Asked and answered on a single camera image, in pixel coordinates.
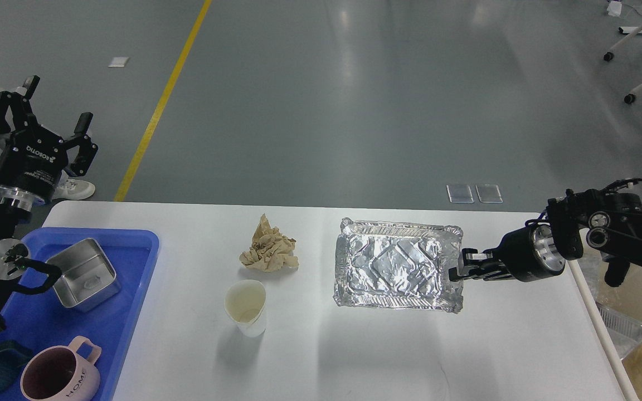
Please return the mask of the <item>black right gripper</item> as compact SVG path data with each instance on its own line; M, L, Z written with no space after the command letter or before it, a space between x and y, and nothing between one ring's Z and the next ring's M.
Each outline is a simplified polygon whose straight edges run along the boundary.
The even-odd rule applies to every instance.
M452 282L512 279L532 282L560 276L566 267L566 259L558 253L548 225L525 226L507 233L495 249L463 248L460 261L479 265L451 267L448 277Z

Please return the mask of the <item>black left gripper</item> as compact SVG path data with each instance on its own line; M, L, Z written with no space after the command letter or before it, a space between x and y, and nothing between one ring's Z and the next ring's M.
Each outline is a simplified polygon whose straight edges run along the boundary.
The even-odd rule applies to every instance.
M51 203L64 168L69 176L85 176L99 151L87 133L92 112L81 114L66 140L48 129L34 129L38 121L30 101L39 81L29 76L20 88L0 91L0 146L7 146L0 155L0 193L29 193L37 206ZM65 150L74 148L78 153L68 163Z

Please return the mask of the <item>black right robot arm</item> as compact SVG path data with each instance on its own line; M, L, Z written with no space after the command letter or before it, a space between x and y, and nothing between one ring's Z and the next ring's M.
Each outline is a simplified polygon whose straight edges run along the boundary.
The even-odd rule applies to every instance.
M619 287L631 266L642 267L642 202L628 192L638 183L642 178L622 179L548 199L537 218L505 234L496 248L463 249L449 279L533 282L556 277L589 246L609 265L605 282Z

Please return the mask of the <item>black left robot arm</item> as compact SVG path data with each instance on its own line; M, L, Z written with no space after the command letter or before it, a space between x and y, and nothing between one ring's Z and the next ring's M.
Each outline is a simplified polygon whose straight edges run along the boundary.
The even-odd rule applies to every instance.
M98 151L87 133L93 115L81 114L68 139L37 120L31 98L39 82L29 76L18 89L0 91L0 332L7 325L2 307L14 292L43 294L62 272L34 261L14 234L31 220L32 208L54 199L84 200L96 188L82 178Z

